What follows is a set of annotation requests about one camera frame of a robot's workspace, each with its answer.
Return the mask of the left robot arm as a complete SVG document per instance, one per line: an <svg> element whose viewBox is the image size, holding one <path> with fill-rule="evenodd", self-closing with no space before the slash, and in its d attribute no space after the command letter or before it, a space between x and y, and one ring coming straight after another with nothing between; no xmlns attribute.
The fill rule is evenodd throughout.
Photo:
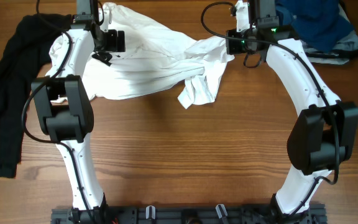
<svg viewBox="0 0 358 224"><path fill-rule="evenodd" d="M50 51L52 67L31 84L25 103L35 103L42 132L60 151L71 183L73 205L54 210L52 223L115 223L97 180L90 150L93 109L82 82L90 56L109 61L112 52L125 52L125 34L109 29L108 14L96 0L77 1L67 28L43 22L61 32L58 50Z"/></svg>

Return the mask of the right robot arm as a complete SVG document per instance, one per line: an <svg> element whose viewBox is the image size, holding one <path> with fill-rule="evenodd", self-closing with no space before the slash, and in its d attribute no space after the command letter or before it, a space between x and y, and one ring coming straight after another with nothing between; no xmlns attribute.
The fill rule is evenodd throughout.
<svg viewBox="0 0 358 224"><path fill-rule="evenodd" d="M226 32L229 55L255 54L278 75L298 118L287 140L291 168L272 205L281 221L300 218L322 182L334 185L339 166L350 159L358 108L332 92L308 60L301 40L278 21L273 1L238 1Z"/></svg>

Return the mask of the white t-shirt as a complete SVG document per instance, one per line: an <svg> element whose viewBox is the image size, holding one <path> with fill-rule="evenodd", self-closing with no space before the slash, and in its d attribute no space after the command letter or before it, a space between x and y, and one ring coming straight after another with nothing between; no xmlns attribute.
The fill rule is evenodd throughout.
<svg viewBox="0 0 358 224"><path fill-rule="evenodd" d="M226 66L234 60L223 38L195 40L128 7L106 4L109 28L125 32L126 51L106 59L87 55L82 82L90 100L125 100L184 82L178 96L184 108L215 101Z"/></svg>

